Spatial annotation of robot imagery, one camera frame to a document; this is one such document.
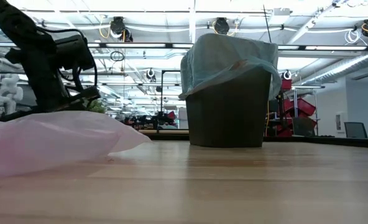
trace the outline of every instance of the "table surface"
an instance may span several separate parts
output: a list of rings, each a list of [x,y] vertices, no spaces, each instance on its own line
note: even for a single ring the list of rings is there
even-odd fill
[[[0,179],[0,223],[368,223],[368,149],[143,144]]]

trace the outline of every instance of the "black chair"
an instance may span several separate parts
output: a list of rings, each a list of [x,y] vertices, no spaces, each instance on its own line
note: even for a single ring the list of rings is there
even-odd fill
[[[364,123],[362,122],[344,122],[344,127],[346,128],[347,138],[359,138],[367,139]]]

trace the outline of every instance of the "trash bag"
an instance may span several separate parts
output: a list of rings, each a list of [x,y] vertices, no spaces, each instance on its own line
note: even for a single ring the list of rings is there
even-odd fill
[[[0,122],[0,177],[132,149],[147,136],[105,114],[61,111]]]
[[[282,84],[277,64],[276,44],[219,34],[202,35],[182,59],[183,93],[179,97],[185,100],[190,94],[242,75],[260,75],[251,71],[262,67],[271,73],[269,99],[274,99]]]

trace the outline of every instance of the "white sculpture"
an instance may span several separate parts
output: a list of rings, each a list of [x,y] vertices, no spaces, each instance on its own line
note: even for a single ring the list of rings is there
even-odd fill
[[[16,101],[22,100],[24,93],[17,86],[20,80],[18,75],[7,74],[1,80],[0,86],[0,116],[16,112]]]

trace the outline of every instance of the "trash can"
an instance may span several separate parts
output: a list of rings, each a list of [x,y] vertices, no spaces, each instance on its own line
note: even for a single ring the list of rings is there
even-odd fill
[[[271,73],[255,67],[249,75],[209,86],[186,98],[190,142],[203,147],[261,147]]]

